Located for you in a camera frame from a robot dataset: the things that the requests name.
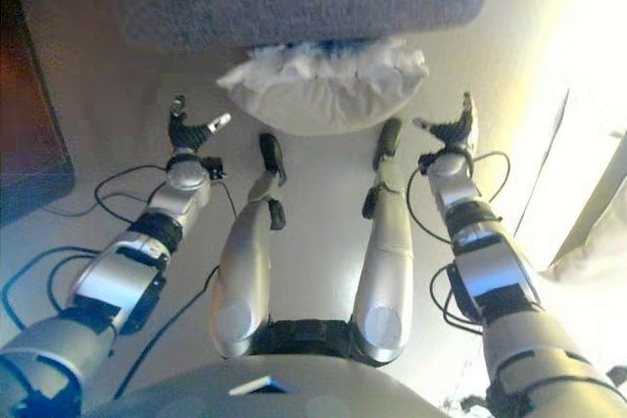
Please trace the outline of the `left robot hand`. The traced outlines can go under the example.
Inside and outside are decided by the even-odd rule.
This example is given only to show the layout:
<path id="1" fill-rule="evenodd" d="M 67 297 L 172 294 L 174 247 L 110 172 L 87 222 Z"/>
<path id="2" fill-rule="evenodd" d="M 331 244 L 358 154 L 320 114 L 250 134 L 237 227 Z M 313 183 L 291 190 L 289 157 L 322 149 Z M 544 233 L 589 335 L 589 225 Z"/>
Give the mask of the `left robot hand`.
<path id="1" fill-rule="evenodd" d="M 232 120 L 232 115 L 225 113 L 203 124 L 188 125 L 185 123 L 187 119 L 185 105 L 185 96 L 177 95 L 169 107 L 168 133 L 175 150 L 188 149 L 196 153 L 211 136 L 217 134 Z"/>

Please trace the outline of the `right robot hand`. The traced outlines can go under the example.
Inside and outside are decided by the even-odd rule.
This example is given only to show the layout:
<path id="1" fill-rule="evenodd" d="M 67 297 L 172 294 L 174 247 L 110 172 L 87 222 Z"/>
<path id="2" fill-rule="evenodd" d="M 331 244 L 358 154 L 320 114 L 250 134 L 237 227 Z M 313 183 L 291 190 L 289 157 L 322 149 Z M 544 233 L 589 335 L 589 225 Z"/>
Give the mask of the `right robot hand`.
<path id="1" fill-rule="evenodd" d="M 458 147 L 474 156 L 478 143 L 478 113 L 470 91 L 462 98 L 462 110 L 456 121 L 432 122 L 419 116 L 411 120 L 417 128 L 428 132 L 445 146 Z"/>

